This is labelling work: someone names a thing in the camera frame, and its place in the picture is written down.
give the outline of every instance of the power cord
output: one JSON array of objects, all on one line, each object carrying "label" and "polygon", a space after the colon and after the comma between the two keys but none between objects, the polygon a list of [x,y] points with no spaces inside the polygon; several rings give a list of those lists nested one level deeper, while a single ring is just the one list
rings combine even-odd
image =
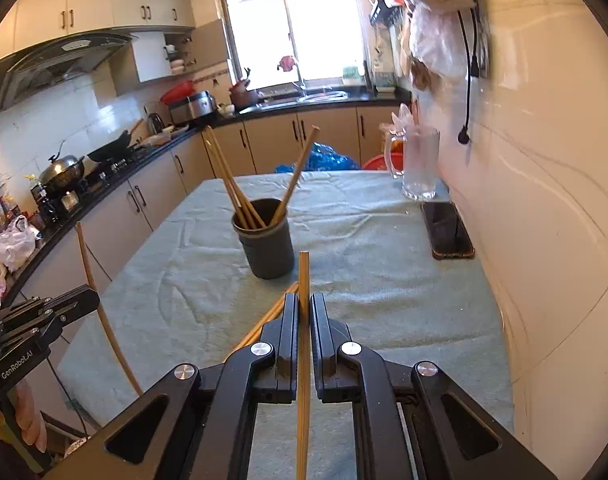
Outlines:
[{"label": "power cord", "polygon": [[470,137],[468,136],[468,120],[470,119],[470,79],[471,79],[471,64],[470,64],[470,50],[468,49],[468,41],[466,40],[466,29],[464,28],[464,20],[462,19],[462,13],[458,11],[458,17],[460,18],[460,25],[462,26],[462,36],[464,37],[464,47],[466,48],[466,122],[458,134],[458,142],[460,144],[468,144]]},{"label": "power cord", "polygon": [[475,16],[475,10],[470,10],[470,18],[473,21],[473,59],[470,62],[470,74],[472,77],[479,77],[478,63],[478,20]]},{"label": "power cord", "polygon": [[84,435],[86,436],[86,438],[88,438],[88,431],[86,430],[86,424],[84,424],[84,419],[82,418],[82,415],[79,413],[78,407],[73,402],[73,399],[70,398],[70,395],[68,394],[68,391],[64,387],[64,384],[62,384],[62,381],[60,381],[60,377],[57,375],[57,372],[55,371],[55,368],[53,368],[53,365],[50,362],[50,357],[46,358],[46,362],[49,364],[50,371],[53,372],[53,375],[57,379],[57,382],[60,385],[60,388],[64,391],[64,394],[66,395],[66,398],[68,399],[68,402],[70,402],[70,405],[75,410],[75,413],[78,414],[79,421],[82,423],[82,429],[84,430]]}]

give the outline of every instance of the gray ceramic cup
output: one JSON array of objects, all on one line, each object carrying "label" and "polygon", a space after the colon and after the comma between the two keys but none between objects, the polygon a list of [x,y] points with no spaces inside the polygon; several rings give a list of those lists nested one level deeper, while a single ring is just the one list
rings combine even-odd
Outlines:
[{"label": "gray ceramic cup", "polygon": [[[276,198],[260,198],[251,201],[251,204],[268,225],[281,202]],[[290,241],[287,212],[284,213],[279,224],[263,229],[244,229],[239,224],[236,214],[233,215],[231,222],[244,247],[251,272],[255,276],[262,280],[274,280],[293,270],[295,256],[293,244]]]}]

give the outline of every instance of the human hand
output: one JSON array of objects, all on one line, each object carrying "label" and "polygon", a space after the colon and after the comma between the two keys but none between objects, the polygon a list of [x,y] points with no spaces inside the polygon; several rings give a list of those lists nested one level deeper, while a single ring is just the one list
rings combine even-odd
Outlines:
[{"label": "human hand", "polygon": [[34,444],[43,453],[46,451],[46,425],[33,400],[31,387],[25,379],[22,379],[15,386],[15,391],[17,392],[15,420],[22,430],[22,439],[29,446]]}]

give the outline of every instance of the smartphone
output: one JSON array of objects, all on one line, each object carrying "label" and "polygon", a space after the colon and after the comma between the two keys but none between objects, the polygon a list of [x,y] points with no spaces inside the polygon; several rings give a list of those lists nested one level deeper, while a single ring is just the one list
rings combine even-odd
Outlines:
[{"label": "smartphone", "polygon": [[474,258],[475,248],[452,202],[420,204],[436,260]]}]

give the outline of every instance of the wooden stick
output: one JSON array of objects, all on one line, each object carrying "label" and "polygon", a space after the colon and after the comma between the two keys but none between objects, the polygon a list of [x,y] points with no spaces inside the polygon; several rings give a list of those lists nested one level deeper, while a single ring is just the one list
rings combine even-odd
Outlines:
[{"label": "wooden stick", "polygon": [[310,277],[308,253],[300,253],[300,326],[298,330],[298,439],[296,480],[306,480],[308,464],[308,430],[310,428],[310,330],[308,298]]},{"label": "wooden stick", "polygon": [[286,194],[282,199],[282,203],[275,211],[273,218],[271,219],[271,223],[269,225],[273,226],[278,224],[282,217],[284,216],[284,212],[286,211],[286,206],[289,203],[290,196],[293,194],[293,190],[300,179],[300,173],[302,173],[302,169],[304,168],[304,164],[306,164],[306,160],[308,159],[308,154],[310,153],[311,148],[313,147],[313,142],[317,139],[319,133],[319,128],[317,126],[313,126],[313,131],[308,136],[306,140],[306,144],[304,145],[304,149],[300,153],[300,158],[298,159],[298,163],[295,166],[295,170],[293,171],[293,176],[290,179],[289,187],[286,190]]},{"label": "wooden stick", "polygon": [[[204,144],[206,145],[206,149],[209,151],[210,157],[213,159],[213,162],[218,167],[218,170],[220,170],[220,174],[224,174],[224,171],[222,170],[222,164],[220,162],[220,158],[218,157],[218,154],[215,152],[213,145],[206,138],[204,139]],[[248,229],[248,222],[246,221],[246,217],[242,214],[242,210],[240,209],[238,196],[235,195],[233,188],[230,186],[230,184],[226,178],[224,179],[224,187],[226,188],[228,197],[230,198],[230,201],[233,204],[233,208],[235,208],[235,214],[238,216],[239,222],[242,224],[242,227],[244,229]]]},{"label": "wooden stick", "polygon": [[[80,222],[76,223],[75,229],[78,231],[79,249],[82,252],[82,263],[84,265],[84,272],[86,272],[86,279],[88,280],[88,285],[93,290],[97,291],[97,284],[95,283],[93,271],[91,270],[91,264],[88,259],[88,251],[86,250],[86,243],[84,242],[84,233],[82,232],[82,224]],[[97,305],[97,313],[99,314],[100,323],[102,324],[104,333],[106,334],[106,337],[108,338],[108,342],[110,343],[111,348],[113,349],[113,352],[115,352],[115,356],[117,357],[117,360],[120,362],[120,365],[122,366],[122,370],[124,370],[126,377],[128,378],[130,384],[133,386],[135,391],[137,392],[138,396],[141,397],[142,394],[144,393],[142,390],[142,387],[138,383],[138,380],[135,378],[135,374],[133,373],[133,370],[130,369],[129,364],[126,361],[126,357],[124,357],[122,349],[120,348],[120,344],[117,342],[117,339],[115,338],[115,333],[113,332],[113,329],[111,328],[111,325],[108,321],[108,317],[106,315],[106,311],[104,310],[104,306],[102,305],[101,301]]]},{"label": "wooden stick", "polygon": [[235,346],[235,348],[233,348],[231,350],[230,354],[228,354],[226,356],[226,358],[228,359],[228,357],[233,352],[236,352],[240,348],[250,345],[251,343],[256,343],[259,340],[260,334],[262,333],[262,327],[263,327],[264,323],[266,323],[268,321],[272,321],[273,319],[277,319],[277,317],[281,314],[282,310],[284,309],[284,299],[286,298],[286,295],[289,294],[290,292],[297,292],[297,291],[298,291],[298,284],[297,284],[297,282],[295,282],[289,288],[286,289],[286,292],[284,292],[284,294],[282,294],[280,296],[280,299],[274,303],[274,305],[269,309],[269,311],[266,314],[264,314],[264,316],[262,316],[262,319],[260,319],[260,321],[258,321],[255,324],[255,326],[248,332],[248,334],[246,334],[242,338],[242,341],[240,341]]},{"label": "wooden stick", "polygon": [[215,134],[213,133],[213,129],[210,126],[207,126],[206,129],[204,130],[204,133],[209,136],[210,138],[210,142],[212,142],[213,146],[215,147],[215,149],[218,152],[218,155],[220,156],[220,161],[222,162],[222,168],[224,170],[224,173],[226,174],[226,177],[228,178],[231,186],[233,187],[233,190],[235,191],[236,195],[239,198],[239,201],[242,205],[242,209],[247,209],[251,215],[254,217],[255,221],[257,221],[257,224],[259,225],[259,227],[264,228],[266,227],[266,223],[264,222],[264,220],[262,220],[261,216],[257,214],[257,211],[255,210],[255,208],[253,207],[253,204],[251,204],[249,202],[249,200],[246,198],[246,195],[244,194],[244,192],[242,192],[241,189],[239,189],[238,183],[235,182],[235,179],[233,178],[233,173],[230,170],[230,167],[228,166],[228,162],[226,162],[226,158],[224,157],[224,153],[222,152],[222,148],[220,147],[220,144],[217,140],[217,137],[215,137]]}]

